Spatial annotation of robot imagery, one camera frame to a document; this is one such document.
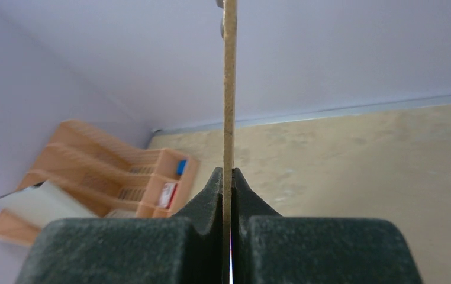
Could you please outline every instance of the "wooden stick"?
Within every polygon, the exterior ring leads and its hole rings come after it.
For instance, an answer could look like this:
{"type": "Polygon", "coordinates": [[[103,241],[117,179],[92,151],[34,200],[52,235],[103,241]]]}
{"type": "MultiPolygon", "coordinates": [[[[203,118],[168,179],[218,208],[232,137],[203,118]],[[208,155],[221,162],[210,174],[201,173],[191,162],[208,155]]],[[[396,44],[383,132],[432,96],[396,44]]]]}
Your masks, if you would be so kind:
{"type": "Polygon", "coordinates": [[[224,166],[222,173],[222,283],[229,283],[229,245],[234,167],[237,0],[224,0],[224,166]]]}

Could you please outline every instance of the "floor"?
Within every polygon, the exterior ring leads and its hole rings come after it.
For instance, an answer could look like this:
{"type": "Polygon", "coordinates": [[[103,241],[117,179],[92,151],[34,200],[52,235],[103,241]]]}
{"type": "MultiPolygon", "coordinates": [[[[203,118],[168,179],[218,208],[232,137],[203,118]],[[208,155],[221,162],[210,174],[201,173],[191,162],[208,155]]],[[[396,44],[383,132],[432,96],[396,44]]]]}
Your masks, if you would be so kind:
{"type": "MultiPolygon", "coordinates": [[[[161,135],[201,161],[192,194],[221,166],[218,130],[161,135]]],[[[235,167],[285,216],[377,217],[402,231],[426,283],[451,283],[451,105],[244,127],[235,167]]]]}

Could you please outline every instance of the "white wall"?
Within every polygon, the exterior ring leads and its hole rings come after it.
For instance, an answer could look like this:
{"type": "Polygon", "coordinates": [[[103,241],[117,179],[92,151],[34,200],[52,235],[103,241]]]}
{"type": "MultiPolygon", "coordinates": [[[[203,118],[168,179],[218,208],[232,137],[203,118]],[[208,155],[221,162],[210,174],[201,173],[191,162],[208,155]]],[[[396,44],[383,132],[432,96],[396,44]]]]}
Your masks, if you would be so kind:
{"type": "MultiPolygon", "coordinates": [[[[0,14],[0,195],[14,189],[57,124],[91,122],[138,146],[148,127],[133,120],[0,14]]],[[[0,283],[12,283],[27,249],[0,243],[0,283]]]]}

